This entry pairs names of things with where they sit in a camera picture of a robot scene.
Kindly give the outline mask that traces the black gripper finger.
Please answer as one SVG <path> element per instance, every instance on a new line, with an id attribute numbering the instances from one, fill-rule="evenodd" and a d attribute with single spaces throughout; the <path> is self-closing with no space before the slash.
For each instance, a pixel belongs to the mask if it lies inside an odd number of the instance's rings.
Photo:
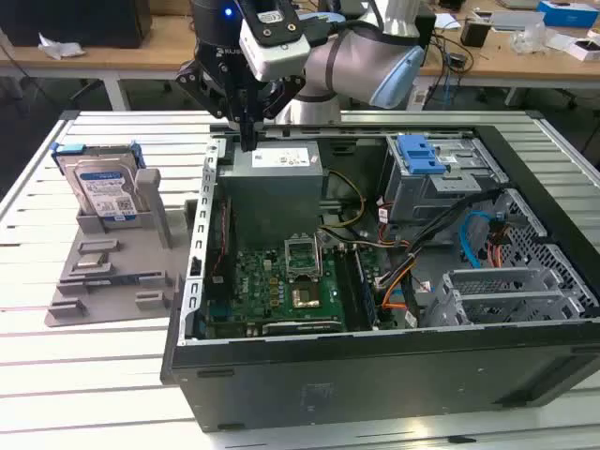
<path id="1" fill-rule="evenodd" d="M 226 118 L 238 131 L 242 150 L 249 150 L 248 97 L 226 63 L 217 63 L 210 74 L 198 60 L 190 60 L 180 67 L 176 81 L 214 117 Z"/>
<path id="2" fill-rule="evenodd" d="M 255 150 L 258 130 L 265 119 L 272 120 L 305 85 L 303 77 L 284 77 L 271 82 L 255 82 L 249 89 L 249 150 Z"/>

